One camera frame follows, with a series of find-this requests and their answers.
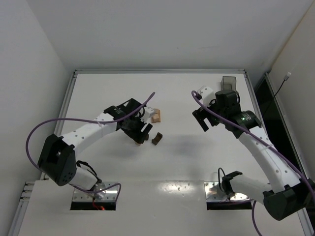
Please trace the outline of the dark wood arch block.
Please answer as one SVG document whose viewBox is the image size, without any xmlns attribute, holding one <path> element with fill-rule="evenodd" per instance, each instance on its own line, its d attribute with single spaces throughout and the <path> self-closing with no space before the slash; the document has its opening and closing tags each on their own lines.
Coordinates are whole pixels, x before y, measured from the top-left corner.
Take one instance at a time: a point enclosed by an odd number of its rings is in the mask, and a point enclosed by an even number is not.
<svg viewBox="0 0 315 236">
<path fill-rule="evenodd" d="M 156 146 L 161 141 L 162 138 L 163 138 L 163 135 L 158 132 L 156 136 L 152 139 L 152 144 Z"/>
</svg>

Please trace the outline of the smoky transparent plastic bin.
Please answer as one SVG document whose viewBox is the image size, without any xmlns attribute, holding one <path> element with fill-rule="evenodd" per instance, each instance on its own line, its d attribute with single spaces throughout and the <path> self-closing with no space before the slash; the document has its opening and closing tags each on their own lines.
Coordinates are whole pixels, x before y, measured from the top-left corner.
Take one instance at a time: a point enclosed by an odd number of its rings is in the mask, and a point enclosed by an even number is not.
<svg viewBox="0 0 315 236">
<path fill-rule="evenodd" d="M 220 86 L 221 90 L 232 90 L 237 92 L 236 89 L 237 79 L 235 76 L 223 76 Z"/>
</svg>

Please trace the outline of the long light wood block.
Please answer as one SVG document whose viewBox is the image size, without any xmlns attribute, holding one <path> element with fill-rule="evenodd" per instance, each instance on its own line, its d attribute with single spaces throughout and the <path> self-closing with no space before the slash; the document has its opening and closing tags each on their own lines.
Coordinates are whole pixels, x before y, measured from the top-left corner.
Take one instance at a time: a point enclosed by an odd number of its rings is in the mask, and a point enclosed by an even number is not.
<svg viewBox="0 0 315 236">
<path fill-rule="evenodd" d="M 152 117 L 151 117 L 151 122 L 152 123 L 156 123 L 159 121 L 159 115 L 158 114 L 154 114 Z"/>
</svg>

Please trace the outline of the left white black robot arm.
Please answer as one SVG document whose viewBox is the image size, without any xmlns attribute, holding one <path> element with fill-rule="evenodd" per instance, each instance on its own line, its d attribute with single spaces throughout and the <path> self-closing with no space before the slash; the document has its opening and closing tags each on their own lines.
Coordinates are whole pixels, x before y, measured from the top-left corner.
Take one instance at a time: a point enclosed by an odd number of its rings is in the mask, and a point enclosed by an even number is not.
<svg viewBox="0 0 315 236">
<path fill-rule="evenodd" d="M 119 106 L 110 106 L 93 122 L 60 136 L 47 137 L 38 167 L 58 186 L 69 184 L 83 192 L 99 192 L 102 181 L 86 163 L 77 160 L 79 154 L 119 130 L 142 144 L 153 127 L 148 120 L 154 114 L 153 108 L 133 98 Z"/>
</svg>

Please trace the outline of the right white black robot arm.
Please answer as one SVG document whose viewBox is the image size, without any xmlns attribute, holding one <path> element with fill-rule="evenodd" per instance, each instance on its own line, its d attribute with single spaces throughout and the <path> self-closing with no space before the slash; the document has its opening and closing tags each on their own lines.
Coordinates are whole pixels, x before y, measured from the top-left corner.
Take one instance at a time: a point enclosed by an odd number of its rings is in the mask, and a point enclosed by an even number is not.
<svg viewBox="0 0 315 236">
<path fill-rule="evenodd" d="M 268 179 L 267 183 L 251 179 L 240 171 L 233 171 L 219 179 L 219 189 L 230 197 L 236 193 L 264 205 L 276 220 L 305 208 L 315 199 L 315 183 L 306 178 L 279 153 L 269 140 L 259 118 L 252 111 L 242 111 L 240 96 L 233 90 L 213 92 L 209 87 L 192 91 L 200 108 L 192 114 L 204 131 L 223 124 L 227 131 L 251 153 Z"/>
</svg>

